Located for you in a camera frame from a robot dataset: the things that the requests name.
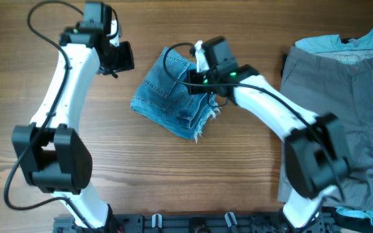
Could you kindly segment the blue denim jeans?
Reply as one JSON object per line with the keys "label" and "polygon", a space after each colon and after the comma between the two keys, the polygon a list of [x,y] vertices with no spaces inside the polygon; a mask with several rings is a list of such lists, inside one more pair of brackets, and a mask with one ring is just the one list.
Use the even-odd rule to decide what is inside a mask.
{"label": "blue denim jeans", "polygon": [[[190,95],[183,81],[196,64],[165,47],[131,99],[131,109],[178,137],[197,140],[207,120],[220,113],[215,96]],[[175,82],[165,70],[180,82]]]}

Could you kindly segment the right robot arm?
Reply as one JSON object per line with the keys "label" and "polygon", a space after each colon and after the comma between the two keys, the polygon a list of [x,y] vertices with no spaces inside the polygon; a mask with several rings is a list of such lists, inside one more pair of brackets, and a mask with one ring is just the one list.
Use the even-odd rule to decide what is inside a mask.
{"label": "right robot arm", "polygon": [[284,147],[285,173],[291,193],[282,213],[293,230],[304,230],[332,193],[344,201],[342,181],[352,169],[340,120],[318,115],[279,93],[252,66],[239,66],[227,40],[198,41],[190,50],[196,70],[187,74],[190,94],[211,93],[250,111],[271,129]]}

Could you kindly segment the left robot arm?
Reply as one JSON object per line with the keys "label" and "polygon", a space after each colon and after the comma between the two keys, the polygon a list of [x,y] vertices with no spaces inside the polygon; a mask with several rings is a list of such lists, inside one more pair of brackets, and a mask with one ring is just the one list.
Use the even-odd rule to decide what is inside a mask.
{"label": "left robot arm", "polygon": [[111,207],[91,183],[93,160],[78,135],[80,115],[93,78],[117,77],[134,68],[131,46],[120,41],[116,11],[88,1],[82,20],[66,28],[54,44],[59,57],[45,98],[30,123],[16,126],[15,170],[26,182],[62,202],[75,232],[122,232]]}

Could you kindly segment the grey shorts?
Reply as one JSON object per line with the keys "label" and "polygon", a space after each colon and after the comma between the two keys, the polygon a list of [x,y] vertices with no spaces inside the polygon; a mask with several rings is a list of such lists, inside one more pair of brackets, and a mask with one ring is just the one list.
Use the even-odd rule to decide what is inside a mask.
{"label": "grey shorts", "polygon": [[305,109],[340,119],[353,169],[343,182],[345,205],[373,211],[373,58],[345,64],[292,47],[280,92]]}

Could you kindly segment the light blue shirt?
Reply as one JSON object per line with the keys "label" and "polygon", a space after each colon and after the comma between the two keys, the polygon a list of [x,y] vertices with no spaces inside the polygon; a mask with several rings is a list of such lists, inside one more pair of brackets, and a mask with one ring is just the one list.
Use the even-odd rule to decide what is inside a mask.
{"label": "light blue shirt", "polygon": [[338,34],[300,39],[295,46],[307,53],[353,65],[373,58],[373,29],[360,38],[342,39]]}

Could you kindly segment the black mounting rail base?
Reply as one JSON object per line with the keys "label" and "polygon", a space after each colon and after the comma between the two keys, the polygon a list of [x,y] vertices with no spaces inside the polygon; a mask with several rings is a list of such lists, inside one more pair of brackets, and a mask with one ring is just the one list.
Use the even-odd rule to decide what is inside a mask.
{"label": "black mounting rail base", "polygon": [[330,213],[319,214],[311,225],[292,228],[278,212],[257,212],[254,214],[163,216],[154,214],[119,214],[115,218],[128,233],[262,233],[262,232],[309,232],[341,233]]}

